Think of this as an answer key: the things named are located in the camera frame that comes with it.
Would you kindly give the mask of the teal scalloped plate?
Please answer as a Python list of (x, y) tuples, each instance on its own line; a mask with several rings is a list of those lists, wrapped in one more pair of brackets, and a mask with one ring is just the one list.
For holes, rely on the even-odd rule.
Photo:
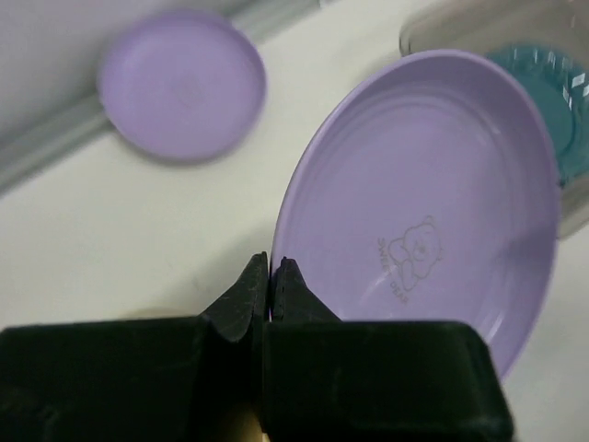
[(487, 57), (513, 76), (548, 127), (562, 188), (588, 172), (588, 70), (553, 47), (512, 43)]

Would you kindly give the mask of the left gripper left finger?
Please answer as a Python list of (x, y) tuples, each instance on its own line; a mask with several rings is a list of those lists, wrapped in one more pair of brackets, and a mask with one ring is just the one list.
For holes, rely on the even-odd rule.
[(2, 439), (204, 440), (252, 399), (253, 324), (268, 283), (258, 253), (198, 315), (3, 330)]

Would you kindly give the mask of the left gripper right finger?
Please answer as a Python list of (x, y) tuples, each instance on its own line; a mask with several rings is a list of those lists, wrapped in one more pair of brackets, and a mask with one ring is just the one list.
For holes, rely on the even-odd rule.
[(511, 441), (482, 338), (457, 321), (339, 320), (292, 259), (261, 329), (261, 426), (272, 441)]

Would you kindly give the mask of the purple plate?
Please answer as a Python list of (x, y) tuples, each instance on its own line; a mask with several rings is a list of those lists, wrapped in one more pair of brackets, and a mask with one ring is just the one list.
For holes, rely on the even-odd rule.
[(288, 184), (271, 268), (294, 260), (343, 320), (459, 320), (507, 374), (558, 248), (547, 127), (505, 70), (471, 52), (397, 60), (350, 92)]
[(236, 148), (267, 96), (260, 53), (228, 19), (196, 9), (146, 18), (104, 54), (99, 101), (120, 135), (149, 156), (200, 162)]

